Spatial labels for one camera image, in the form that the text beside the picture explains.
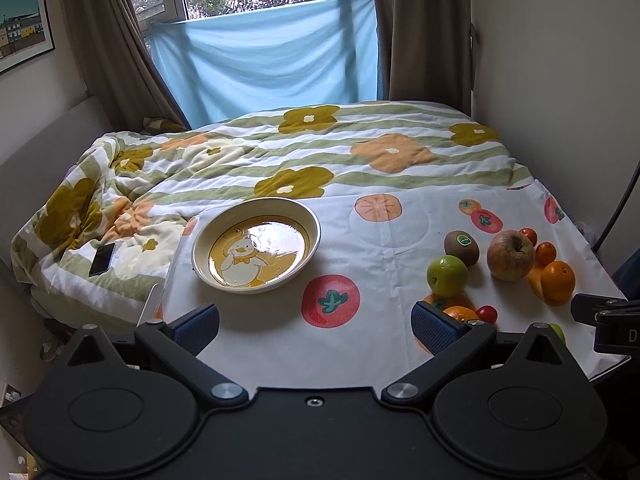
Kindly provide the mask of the red cherry tomato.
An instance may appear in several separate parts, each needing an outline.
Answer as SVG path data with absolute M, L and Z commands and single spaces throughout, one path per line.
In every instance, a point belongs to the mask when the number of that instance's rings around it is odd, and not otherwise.
M 531 228 L 523 228 L 520 229 L 520 233 L 523 234 L 533 246 L 537 245 L 538 236 L 535 230 Z
M 495 325 L 498 320 L 498 311 L 489 304 L 481 306 L 475 313 L 481 321 L 491 325 Z

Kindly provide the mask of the green apple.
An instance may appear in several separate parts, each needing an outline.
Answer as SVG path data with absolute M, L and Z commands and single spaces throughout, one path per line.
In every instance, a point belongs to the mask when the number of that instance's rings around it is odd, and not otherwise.
M 469 278 L 469 270 L 458 257 L 442 255 L 426 269 L 427 284 L 435 295 L 452 297 L 460 294 Z
M 549 326 L 552 328 L 552 330 L 554 330 L 556 336 L 560 338 L 560 341 L 562 341 L 563 344 L 566 344 L 566 338 L 562 327 L 555 323 L 550 323 Z

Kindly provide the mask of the large orange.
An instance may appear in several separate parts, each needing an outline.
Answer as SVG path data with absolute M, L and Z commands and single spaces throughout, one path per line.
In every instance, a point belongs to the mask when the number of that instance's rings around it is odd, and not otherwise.
M 542 296 L 555 304 L 566 304 L 570 301 L 575 286 L 573 268 L 564 261 L 555 260 L 547 264 L 540 274 Z

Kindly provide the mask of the small orange mandarin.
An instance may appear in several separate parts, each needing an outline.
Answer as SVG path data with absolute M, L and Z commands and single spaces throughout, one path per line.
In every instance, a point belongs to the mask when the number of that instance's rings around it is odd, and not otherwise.
M 551 242 L 541 242 L 535 249 L 536 265 L 548 266 L 556 259 L 556 248 Z

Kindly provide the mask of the brown kiwi with sticker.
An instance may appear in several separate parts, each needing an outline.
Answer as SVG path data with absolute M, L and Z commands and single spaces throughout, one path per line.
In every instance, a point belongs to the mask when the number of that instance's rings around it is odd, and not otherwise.
M 460 259 L 468 268 L 475 266 L 480 260 L 480 246 L 465 231 L 449 232 L 444 239 L 444 251 L 446 255 Z

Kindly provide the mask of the large russet apple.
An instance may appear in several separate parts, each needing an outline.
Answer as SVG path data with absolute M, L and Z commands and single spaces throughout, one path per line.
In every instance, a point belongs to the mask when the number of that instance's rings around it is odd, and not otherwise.
M 487 249 L 489 272 L 499 281 L 516 282 L 525 278 L 534 262 L 534 245 L 520 231 L 498 233 Z

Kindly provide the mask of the white fruit print cloth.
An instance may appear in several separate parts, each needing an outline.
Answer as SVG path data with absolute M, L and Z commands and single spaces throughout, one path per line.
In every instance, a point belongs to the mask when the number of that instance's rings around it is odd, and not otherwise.
M 469 200 L 508 230 L 529 228 L 553 244 L 576 275 L 578 292 L 616 296 L 617 287 L 570 219 L 550 214 L 539 183 L 507 188 L 417 188 L 396 196 L 399 217 L 369 221 L 356 198 L 315 198 L 309 207 L 321 240 L 306 268 L 285 285 L 256 295 L 221 292 L 203 283 L 191 261 L 194 236 L 180 242 L 163 300 L 167 321 L 214 304 L 217 337 L 201 359 L 248 390 L 259 387 L 382 388 L 423 364 L 427 352 L 413 335 L 413 305 L 431 289 L 426 269 L 454 230 L 480 247 L 491 235 L 465 214 Z

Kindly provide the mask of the yellow duck bowl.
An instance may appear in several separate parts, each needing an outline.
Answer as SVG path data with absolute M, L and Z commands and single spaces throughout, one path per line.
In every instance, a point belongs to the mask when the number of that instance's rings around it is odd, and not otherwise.
M 320 221 L 306 205 L 289 198 L 255 198 L 204 223 L 191 249 L 192 269 L 221 292 L 269 292 L 302 272 L 320 240 Z

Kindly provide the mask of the floral striped duvet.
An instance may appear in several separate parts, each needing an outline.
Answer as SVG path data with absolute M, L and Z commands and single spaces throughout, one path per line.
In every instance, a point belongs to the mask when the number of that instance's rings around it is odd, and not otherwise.
M 11 266 L 42 293 L 44 314 L 121 328 L 137 322 L 184 228 L 210 206 L 532 180 L 494 129 L 431 102 L 266 110 L 156 136 L 108 132 L 14 235 Z M 90 278 L 108 243 L 110 268 Z

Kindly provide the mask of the grey headboard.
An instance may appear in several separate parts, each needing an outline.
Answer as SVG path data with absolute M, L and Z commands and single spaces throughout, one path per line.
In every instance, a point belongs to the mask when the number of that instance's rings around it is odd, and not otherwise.
M 1 261 L 11 265 L 11 240 L 47 201 L 84 151 L 112 125 L 92 96 L 51 122 L 1 163 Z

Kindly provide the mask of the left brown curtain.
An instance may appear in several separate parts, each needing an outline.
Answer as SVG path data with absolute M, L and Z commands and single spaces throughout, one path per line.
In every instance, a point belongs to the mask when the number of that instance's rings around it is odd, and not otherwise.
M 62 3 L 81 76 L 114 128 L 141 131 L 146 118 L 190 127 L 151 60 L 130 0 Z

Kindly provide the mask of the brown curtain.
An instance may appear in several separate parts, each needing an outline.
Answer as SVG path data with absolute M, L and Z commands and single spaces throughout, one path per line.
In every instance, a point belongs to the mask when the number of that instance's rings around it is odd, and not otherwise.
M 471 113 L 471 0 L 374 0 L 383 98 Z
M 190 127 L 151 60 L 130 0 L 62 3 L 81 76 L 114 128 L 141 131 L 146 118 Z

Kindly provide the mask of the right brown curtain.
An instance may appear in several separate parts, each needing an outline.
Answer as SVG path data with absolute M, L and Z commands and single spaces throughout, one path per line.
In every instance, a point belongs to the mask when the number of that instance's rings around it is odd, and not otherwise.
M 471 113 L 471 0 L 374 0 L 383 98 Z

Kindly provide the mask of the blue sheet over window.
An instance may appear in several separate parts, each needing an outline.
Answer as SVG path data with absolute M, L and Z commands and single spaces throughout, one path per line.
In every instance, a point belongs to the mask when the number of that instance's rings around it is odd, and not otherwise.
M 192 128 L 263 110 L 378 97 L 373 0 L 155 23 L 151 58 Z

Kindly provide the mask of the framed wall picture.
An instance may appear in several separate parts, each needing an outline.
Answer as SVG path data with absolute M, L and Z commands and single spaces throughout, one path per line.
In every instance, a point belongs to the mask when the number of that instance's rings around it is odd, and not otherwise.
M 1 0 L 2 74 L 55 49 L 47 0 Z

